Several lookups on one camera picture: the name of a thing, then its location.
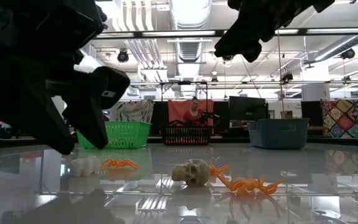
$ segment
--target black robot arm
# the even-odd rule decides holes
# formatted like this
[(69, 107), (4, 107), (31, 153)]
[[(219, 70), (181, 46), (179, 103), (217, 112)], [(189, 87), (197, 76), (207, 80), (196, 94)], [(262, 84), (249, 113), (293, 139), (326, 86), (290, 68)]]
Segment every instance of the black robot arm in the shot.
[(325, 10), (335, 0), (228, 0), (230, 8), (239, 11), (235, 23), (215, 45), (215, 56), (241, 54), (248, 62), (255, 61), (262, 51), (259, 40), (270, 41), (275, 31), (290, 25), (294, 17), (313, 6)]
[(108, 67), (92, 73), (73, 67), (106, 19), (94, 0), (0, 0), (0, 119), (69, 154), (74, 143), (51, 100), (60, 95), (67, 104), (63, 116), (103, 148), (101, 110), (121, 98), (129, 78)]

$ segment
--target patchwork quilt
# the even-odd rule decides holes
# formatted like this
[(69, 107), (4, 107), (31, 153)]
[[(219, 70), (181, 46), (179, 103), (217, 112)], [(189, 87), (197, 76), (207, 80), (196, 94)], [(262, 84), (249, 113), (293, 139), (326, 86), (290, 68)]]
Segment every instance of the patchwork quilt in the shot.
[(358, 100), (322, 101), (324, 126), (333, 138), (358, 138)]

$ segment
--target black basket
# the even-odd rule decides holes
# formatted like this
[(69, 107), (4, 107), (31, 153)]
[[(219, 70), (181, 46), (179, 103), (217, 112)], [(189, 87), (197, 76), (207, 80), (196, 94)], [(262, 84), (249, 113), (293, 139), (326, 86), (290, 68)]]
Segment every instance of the black basket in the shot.
[(211, 141), (212, 126), (164, 126), (162, 142), (166, 146), (206, 146)]

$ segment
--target green basket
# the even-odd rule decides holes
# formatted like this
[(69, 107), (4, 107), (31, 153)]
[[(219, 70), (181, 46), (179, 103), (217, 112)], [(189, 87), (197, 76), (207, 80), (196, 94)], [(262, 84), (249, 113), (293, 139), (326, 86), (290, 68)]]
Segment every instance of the green basket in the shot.
[[(105, 121), (109, 138), (105, 149), (138, 149), (147, 143), (150, 123), (141, 121)], [(86, 138), (77, 131), (78, 143), (84, 149), (96, 149)]]

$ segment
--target fluorescent light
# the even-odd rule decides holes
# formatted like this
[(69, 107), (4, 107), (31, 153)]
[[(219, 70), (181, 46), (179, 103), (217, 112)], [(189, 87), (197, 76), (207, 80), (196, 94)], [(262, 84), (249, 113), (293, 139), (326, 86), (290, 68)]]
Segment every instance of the fluorescent light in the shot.
[(167, 43), (210, 43), (211, 39), (175, 39), (167, 40)]
[(189, 30), (189, 31), (162, 31), (162, 32), (144, 32), (144, 37), (188, 37), (188, 36), (204, 36), (215, 35), (214, 30)]
[(101, 33), (98, 35), (98, 38), (111, 38), (111, 37), (134, 37), (133, 32), (110, 32), (110, 33)]
[(298, 29), (279, 29), (279, 30), (276, 30), (275, 33), (278, 34), (279, 31), (280, 31), (280, 34), (297, 34), (298, 33)]
[(145, 86), (145, 85), (159, 85), (157, 82), (141, 82), (141, 83), (131, 83), (131, 85), (135, 86)]
[(358, 28), (308, 29), (307, 34), (346, 34), (358, 32)]

